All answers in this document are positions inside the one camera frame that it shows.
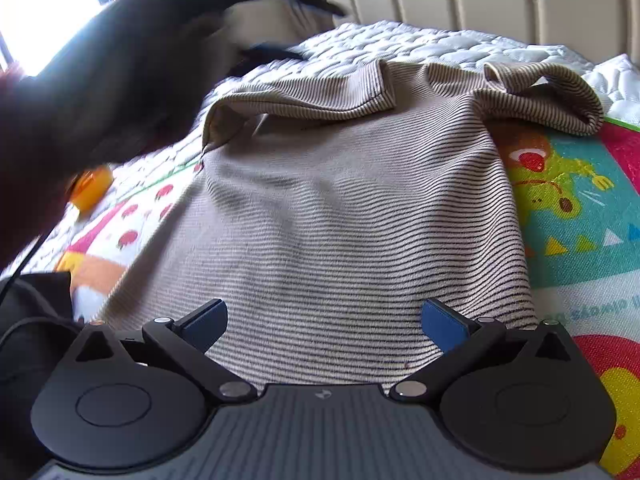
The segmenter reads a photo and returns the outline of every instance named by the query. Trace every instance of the sunlight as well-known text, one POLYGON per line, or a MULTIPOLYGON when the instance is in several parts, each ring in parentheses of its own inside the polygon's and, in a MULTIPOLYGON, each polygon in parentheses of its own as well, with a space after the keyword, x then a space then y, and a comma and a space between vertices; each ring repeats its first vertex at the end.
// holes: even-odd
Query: sunlight
POLYGON ((0 0, 0 30, 29 75, 100 11, 98 0, 0 0))

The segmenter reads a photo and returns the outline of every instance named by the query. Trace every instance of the bedsheet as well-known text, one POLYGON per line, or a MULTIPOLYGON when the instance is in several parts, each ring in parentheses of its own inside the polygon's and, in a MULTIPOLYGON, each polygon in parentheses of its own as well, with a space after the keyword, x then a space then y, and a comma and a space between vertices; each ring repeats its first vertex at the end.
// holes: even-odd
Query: bedsheet
POLYGON ((202 162, 196 160, 176 169, 119 201, 74 237, 56 270, 71 272, 71 300, 76 319, 95 318, 162 218, 202 168, 202 162))
MULTIPOLYGON (((243 82, 268 82, 296 74, 345 74, 373 59, 443 62, 469 70, 480 70, 487 61, 556 62, 582 75, 600 97, 608 117, 640 128, 640 71, 625 54, 596 65, 563 45, 528 45, 474 30, 452 32, 385 21, 373 25, 346 23, 303 41, 294 49, 308 59, 274 61, 240 80, 223 82, 207 96, 193 131, 185 139, 114 168, 114 183, 96 209, 87 218, 79 219, 75 208, 69 206, 25 272, 52 270, 65 247, 84 226, 127 196, 197 158, 201 124, 210 103, 217 95, 232 91, 243 82)), ((1 275, 11 273, 25 254, 19 255, 1 275)))

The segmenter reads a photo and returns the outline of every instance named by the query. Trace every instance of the cartoon illustration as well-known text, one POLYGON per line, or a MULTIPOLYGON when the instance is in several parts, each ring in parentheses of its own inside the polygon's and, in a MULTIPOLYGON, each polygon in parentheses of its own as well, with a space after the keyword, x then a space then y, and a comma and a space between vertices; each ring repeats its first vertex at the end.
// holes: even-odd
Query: cartoon illustration
POLYGON ((87 286, 106 296, 126 270, 126 267, 121 264, 100 256, 87 254, 98 235, 124 208, 126 203, 126 200, 120 202, 102 216, 93 228, 66 249, 57 263, 56 271, 68 270, 71 272, 72 295, 78 287, 87 286))
POLYGON ((532 211, 544 209, 564 220, 577 217, 582 205, 574 194, 572 174, 591 177, 600 191, 614 187, 587 161, 560 156, 541 130, 523 121, 500 121, 490 127, 513 186, 521 225, 532 211))
POLYGON ((618 480, 640 477, 640 344, 613 335, 576 336, 616 407, 616 429, 600 465, 618 480))

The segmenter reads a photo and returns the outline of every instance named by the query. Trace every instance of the black cloth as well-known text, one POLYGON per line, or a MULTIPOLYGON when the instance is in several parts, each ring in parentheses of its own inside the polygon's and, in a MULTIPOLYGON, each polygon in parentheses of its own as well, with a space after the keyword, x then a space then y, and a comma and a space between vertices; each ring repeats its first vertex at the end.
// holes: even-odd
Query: black cloth
MULTIPOLYGON (((68 272, 25 274, 0 304, 0 336, 28 317, 72 319, 68 272)), ((0 479, 29 478, 51 458, 31 429, 31 407, 74 339, 53 324, 18 328, 0 348, 0 479)))

